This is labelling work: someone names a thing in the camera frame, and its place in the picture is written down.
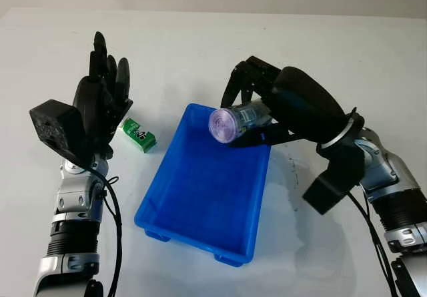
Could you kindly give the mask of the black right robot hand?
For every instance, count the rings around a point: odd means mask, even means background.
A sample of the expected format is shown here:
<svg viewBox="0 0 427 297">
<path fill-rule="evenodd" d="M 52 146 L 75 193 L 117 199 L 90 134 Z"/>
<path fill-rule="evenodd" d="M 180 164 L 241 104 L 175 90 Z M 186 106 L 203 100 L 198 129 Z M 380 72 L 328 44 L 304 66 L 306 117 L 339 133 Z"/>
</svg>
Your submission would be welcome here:
<svg viewBox="0 0 427 297">
<path fill-rule="evenodd" d="M 338 102 L 296 67 L 279 69 L 249 57 L 232 71 L 220 106 L 231 106 L 239 94 L 243 103 L 249 103 L 252 93 L 261 97 L 277 122 L 245 132 L 230 144 L 232 147 L 276 145 L 299 139 L 327 143 L 348 122 Z"/>
</svg>

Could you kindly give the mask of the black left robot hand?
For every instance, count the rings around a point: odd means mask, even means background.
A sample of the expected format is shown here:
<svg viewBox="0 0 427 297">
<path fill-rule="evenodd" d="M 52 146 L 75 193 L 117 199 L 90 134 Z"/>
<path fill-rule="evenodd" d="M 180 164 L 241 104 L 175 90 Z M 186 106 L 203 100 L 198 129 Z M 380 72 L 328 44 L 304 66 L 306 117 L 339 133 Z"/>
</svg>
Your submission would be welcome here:
<svg viewBox="0 0 427 297">
<path fill-rule="evenodd" d="M 96 32 L 90 53 L 89 75 L 80 80 L 73 106 L 81 114 L 91 149 L 105 160 L 113 157 L 109 143 L 133 104 L 129 88 L 128 60 L 123 57 L 116 61 L 109 55 L 103 34 Z"/>
</svg>

